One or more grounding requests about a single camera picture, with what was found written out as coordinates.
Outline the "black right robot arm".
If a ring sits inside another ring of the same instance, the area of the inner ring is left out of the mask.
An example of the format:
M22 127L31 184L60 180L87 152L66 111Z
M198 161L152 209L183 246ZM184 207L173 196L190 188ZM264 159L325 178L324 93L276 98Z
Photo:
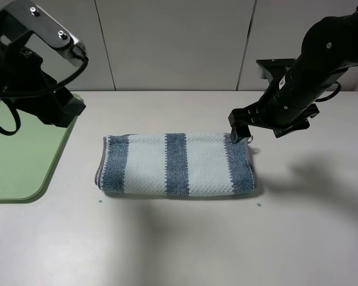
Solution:
M305 34L298 58L257 60L268 88L261 98L229 115L230 138L251 137L250 126L270 129L276 138L308 129L318 102L341 90L338 79L358 66L358 6L351 15L325 17Z

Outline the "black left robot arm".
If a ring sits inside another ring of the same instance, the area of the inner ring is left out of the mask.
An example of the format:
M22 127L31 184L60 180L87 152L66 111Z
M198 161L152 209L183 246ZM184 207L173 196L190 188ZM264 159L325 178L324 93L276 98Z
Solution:
M66 53L69 59L80 62L77 70L58 82L41 68L43 59L26 47L32 35L50 48ZM82 45L73 43L73 36L54 20L35 20L22 23L7 11L0 13L0 100L8 107L15 123L14 130L0 125L0 133L12 136L20 129L19 111L36 116L46 125L66 128L85 109L67 84L87 67L89 59Z

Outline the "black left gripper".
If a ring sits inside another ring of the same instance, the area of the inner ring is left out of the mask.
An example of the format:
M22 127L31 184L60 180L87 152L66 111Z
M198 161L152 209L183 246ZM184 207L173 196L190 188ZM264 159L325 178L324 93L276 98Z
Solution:
M86 105L65 87L56 88L57 81L41 69L43 59L30 49L21 49L17 54L16 91L35 97L16 100L16 107L36 116L46 125L66 128L81 115Z

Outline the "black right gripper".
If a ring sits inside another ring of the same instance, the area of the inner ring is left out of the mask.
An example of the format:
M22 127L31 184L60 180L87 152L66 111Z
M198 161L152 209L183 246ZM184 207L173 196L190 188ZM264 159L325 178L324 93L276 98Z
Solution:
M263 106L255 102L245 108L236 108L229 115L232 128L231 142L237 144L243 139L249 139L251 137L250 126L270 129L276 138L298 130L305 130L310 127L309 118L314 118L318 114L316 104L306 109L299 109L276 104Z

